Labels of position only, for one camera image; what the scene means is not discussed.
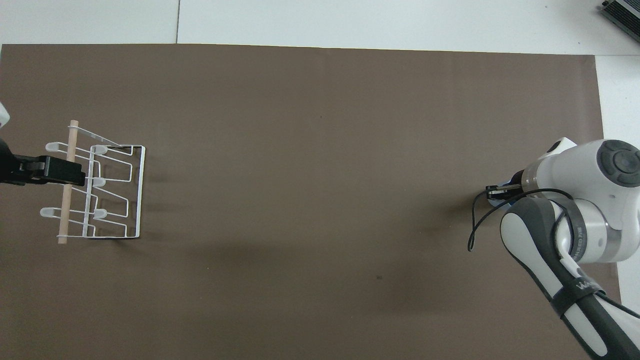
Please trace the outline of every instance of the brown mat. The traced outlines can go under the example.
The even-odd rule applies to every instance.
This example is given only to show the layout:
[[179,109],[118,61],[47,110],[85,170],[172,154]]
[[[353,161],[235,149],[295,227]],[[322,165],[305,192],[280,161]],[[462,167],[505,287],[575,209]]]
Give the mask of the brown mat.
[[[3,359],[587,359],[470,202],[602,137],[592,56],[5,45],[16,154],[147,146],[142,236],[0,185]],[[591,275],[619,297],[611,265]]]

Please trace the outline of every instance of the wooden rod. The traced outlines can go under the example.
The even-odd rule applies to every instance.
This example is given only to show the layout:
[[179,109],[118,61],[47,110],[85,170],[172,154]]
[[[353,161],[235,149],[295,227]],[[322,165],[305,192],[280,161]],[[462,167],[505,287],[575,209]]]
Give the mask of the wooden rod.
[[[71,120],[71,126],[78,126],[78,121]],[[67,147],[67,161],[76,162],[76,143],[78,138],[78,129],[76,127],[69,128],[69,141]],[[71,210],[71,184],[65,184],[62,191],[62,206],[60,206],[60,230],[58,231],[58,243],[66,244],[67,235],[69,235],[69,210]]]

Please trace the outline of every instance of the black clamp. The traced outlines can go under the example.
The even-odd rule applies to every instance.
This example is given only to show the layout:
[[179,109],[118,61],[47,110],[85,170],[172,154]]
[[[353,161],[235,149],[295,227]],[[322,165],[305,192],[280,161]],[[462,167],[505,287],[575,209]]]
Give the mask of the black clamp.
[[0,138],[0,183],[58,183],[84,186],[85,177],[81,164],[48,155],[14,155]]
[[585,296],[591,295],[604,290],[588,276],[580,276],[568,284],[565,284],[551,299],[550,304],[556,310],[556,313],[562,317],[578,300]]

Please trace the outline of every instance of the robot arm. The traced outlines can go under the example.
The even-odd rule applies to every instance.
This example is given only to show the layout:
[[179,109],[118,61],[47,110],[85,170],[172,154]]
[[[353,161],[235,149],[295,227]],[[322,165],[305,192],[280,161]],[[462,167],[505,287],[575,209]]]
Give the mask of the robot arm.
[[[0,102],[0,127],[9,121],[9,114]],[[0,138],[0,183],[25,184],[74,184],[84,186],[82,165],[53,156],[14,155]]]
[[640,359],[640,319],[601,298],[602,289],[569,256],[562,209],[551,200],[526,197],[500,225],[509,253],[527,270],[562,321],[593,359]]
[[[557,189],[571,195],[547,192]],[[617,140],[563,138],[490,199],[517,200],[502,218],[509,253],[593,359],[640,359],[640,318],[606,297],[578,263],[629,258],[640,243],[640,151]]]

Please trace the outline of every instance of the black cable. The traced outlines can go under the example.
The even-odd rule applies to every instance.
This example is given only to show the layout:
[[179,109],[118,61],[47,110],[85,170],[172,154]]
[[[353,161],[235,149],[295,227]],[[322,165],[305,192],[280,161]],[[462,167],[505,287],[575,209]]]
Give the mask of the black cable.
[[610,303],[611,305],[617,307],[618,309],[626,312],[627,314],[633,316],[634,318],[638,318],[640,319],[640,315],[638,313],[636,313],[635,311],[629,309],[628,307],[619,304],[617,302],[615,302],[612,298],[608,297],[607,295],[605,295],[604,293],[602,293],[601,291],[598,291],[595,293],[595,295],[598,295],[602,300]]
[[[476,204],[478,202],[478,200],[485,195],[489,190],[485,190],[479,194],[476,195],[476,197],[474,198],[473,204],[471,205],[471,228],[473,229],[474,226],[476,226]],[[474,242],[476,240],[476,237],[474,236],[471,239],[471,242],[467,244],[467,251],[471,251],[473,250],[474,247]]]
[[522,199],[523,197],[526,197],[527,195],[531,195],[532,193],[540,193],[540,192],[554,192],[554,193],[559,193],[561,195],[564,195],[565,197],[567,197],[570,200],[573,200],[573,197],[571,196],[571,194],[569,194],[568,192],[564,192],[562,190],[558,190],[558,189],[551,189],[551,188],[543,188],[543,189],[536,189],[536,190],[530,190],[528,192],[524,192],[524,193],[520,193],[518,195],[512,196],[510,198],[508,198],[507,200],[501,202],[500,204],[498,204],[497,206],[495,206],[493,209],[487,211],[486,214],[484,214],[480,220],[478,220],[478,222],[476,224],[474,224],[473,228],[471,229],[471,234],[469,235],[469,240],[467,242],[467,251],[472,251],[474,249],[474,245],[476,242],[476,231],[478,230],[478,227],[480,227],[480,224],[482,224],[486,218],[488,218],[491,214],[493,214],[494,212],[496,212],[499,208],[505,206],[506,204],[509,204],[510,202],[514,202],[517,200]]
[[[558,206],[560,206],[562,208],[562,212],[560,212],[560,215],[558,215],[558,218],[554,222],[553,230],[551,231],[551,234],[552,234],[551,238],[552,239],[555,239],[557,237],[558,227],[560,226],[560,222],[562,221],[562,219],[564,217],[566,217],[567,218],[567,222],[569,222],[569,216],[567,216],[567,214],[566,214],[566,209],[563,208],[561,205],[558,205]],[[571,225],[569,225],[569,231],[573,232],[572,228],[571,228]]]

